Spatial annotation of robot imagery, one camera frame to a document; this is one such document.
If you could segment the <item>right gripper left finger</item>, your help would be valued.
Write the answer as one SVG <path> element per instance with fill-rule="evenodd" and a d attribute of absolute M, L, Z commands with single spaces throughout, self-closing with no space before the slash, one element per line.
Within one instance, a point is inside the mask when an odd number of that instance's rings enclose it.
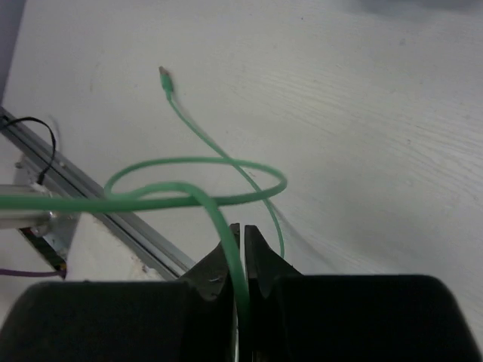
<path fill-rule="evenodd" d="M 232 361 L 235 311 L 221 246 L 175 281 L 31 286 L 1 329 L 3 361 Z"/>

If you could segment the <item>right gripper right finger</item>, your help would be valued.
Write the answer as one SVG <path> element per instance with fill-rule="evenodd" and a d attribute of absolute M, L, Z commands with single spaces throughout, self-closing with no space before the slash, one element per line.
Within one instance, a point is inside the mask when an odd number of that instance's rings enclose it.
<path fill-rule="evenodd" d="M 480 361 L 452 292 L 429 275 L 304 275 L 245 227 L 256 361 Z"/>

